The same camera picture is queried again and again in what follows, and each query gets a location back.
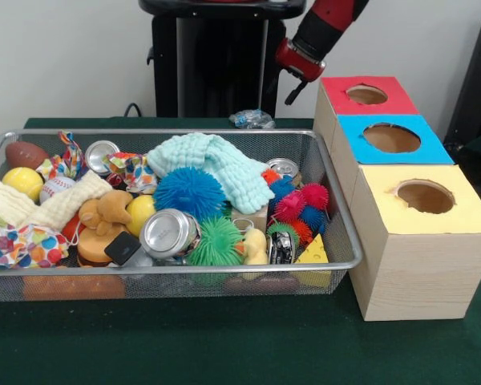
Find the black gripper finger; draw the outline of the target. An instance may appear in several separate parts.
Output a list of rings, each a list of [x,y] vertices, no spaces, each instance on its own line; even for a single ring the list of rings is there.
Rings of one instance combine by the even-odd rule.
[[[271,94],[271,93],[277,92],[280,73],[281,73],[281,69],[280,69],[280,68],[277,68],[277,70],[276,70],[276,71],[274,72],[274,74],[273,74],[272,80],[270,81],[270,83],[269,83],[269,85],[268,85],[268,87],[267,87],[267,89],[266,89],[266,93],[267,93],[267,94]]]
[[[307,86],[306,81],[301,81],[295,89],[293,89],[285,99],[285,105],[292,105],[294,100],[300,95],[303,89]]]

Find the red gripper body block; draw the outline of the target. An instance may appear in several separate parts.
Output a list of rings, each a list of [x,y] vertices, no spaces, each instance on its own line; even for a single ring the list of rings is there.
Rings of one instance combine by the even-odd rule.
[[[277,48],[276,63],[301,81],[313,82],[325,70],[325,62],[311,59],[295,47],[292,41],[284,38]]]

